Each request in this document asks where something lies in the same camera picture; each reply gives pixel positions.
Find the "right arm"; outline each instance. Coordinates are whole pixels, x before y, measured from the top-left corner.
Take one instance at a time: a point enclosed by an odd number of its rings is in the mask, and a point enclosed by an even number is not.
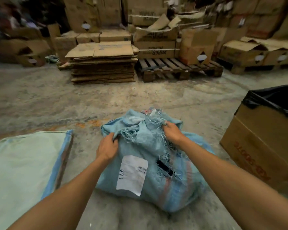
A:
[[[186,153],[242,229],[288,230],[288,199],[252,174],[203,149],[174,123],[166,124],[166,138]]]

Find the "woven plastic bag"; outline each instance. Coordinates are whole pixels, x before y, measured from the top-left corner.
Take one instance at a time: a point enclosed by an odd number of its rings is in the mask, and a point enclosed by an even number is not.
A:
[[[165,121],[182,128],[182,121],[154,108],[141,113],[129,110],[125,116],[101,126],[104,136],[110,132],[115,133],[114,138],[119,136],[119,150],[118,155],[101,174],[96,187],[118,196],[154,203],[167,212],[175,212],[197,199],[208,184],[186,154],[166,140],[162,130]],[[190,132],[182,133],[213,153],[201,136]],[[119,183],[126,178],[126,172],[123,173],[125,170],[121,166],[123,158],[129,158],[124,156],[128,155],[148,162],[147,168],[135,165],[134,174],[140,175],[127,181],[134,182],[137,186],[144,182],[140,194],[128,190],[129,183],[124,183],[127,184],[124,189],[117,189],[122,186]]]

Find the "hand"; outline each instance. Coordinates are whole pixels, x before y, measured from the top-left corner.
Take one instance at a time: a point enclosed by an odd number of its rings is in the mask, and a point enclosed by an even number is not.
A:
[[[119,141],[118,139],[113,141],[113,136],[114,133],[111,132],[100,141],[96,151],[96,159],[103,157],[104,159],[111,161],[115,157],[117,150],[119,149]]]
[[[166,125],[163,125],[162,128],[163,128],[166,138],[170,142],[176,145],[179,145],[181,140],[185,137],[184,134],[182,134],[182,132],[178,129],[176,124],[170,123],[170,122],[165,122],[165,123]]]

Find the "left hand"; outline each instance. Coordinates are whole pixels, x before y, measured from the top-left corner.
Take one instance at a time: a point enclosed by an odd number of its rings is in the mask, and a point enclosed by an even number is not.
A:
[[[119,141],[116,138],[113,140],[114,132],[111,132],[105,138],[103,138],[96,151],[96,159],[104,157],[106,160],[111,161],[119,149]]]

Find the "person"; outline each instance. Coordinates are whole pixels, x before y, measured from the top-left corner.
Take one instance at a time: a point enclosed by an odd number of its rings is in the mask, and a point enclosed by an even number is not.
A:
[[[206,151],[167,122],[166,138],[183,150],[242,229],[288,230],[288,199],[267,184]],[[114,133],[100,141],[96,159],[69,183],[37,203],[8,230],[74,230],[102,171],[115,157]]]

